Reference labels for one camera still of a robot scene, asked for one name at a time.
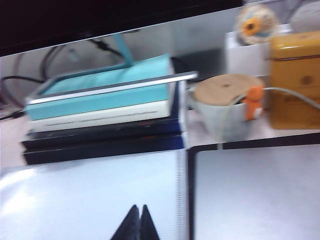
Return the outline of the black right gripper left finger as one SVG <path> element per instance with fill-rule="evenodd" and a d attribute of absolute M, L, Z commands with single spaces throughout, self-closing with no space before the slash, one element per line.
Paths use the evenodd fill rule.
<path fill-rule="evenodd" d="M 111 240 L 137 240 L 139 236 L 139 209 L 133 205 L 111 237 Z"/>

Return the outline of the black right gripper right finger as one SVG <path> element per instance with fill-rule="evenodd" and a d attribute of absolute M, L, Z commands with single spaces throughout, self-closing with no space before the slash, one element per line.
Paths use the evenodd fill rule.
<path fill-rule="evenodd" d="M 140 239 L 160 240 L 153 219 L 146 204 L 143 205 L 142 215 L 140 218 Z"/>

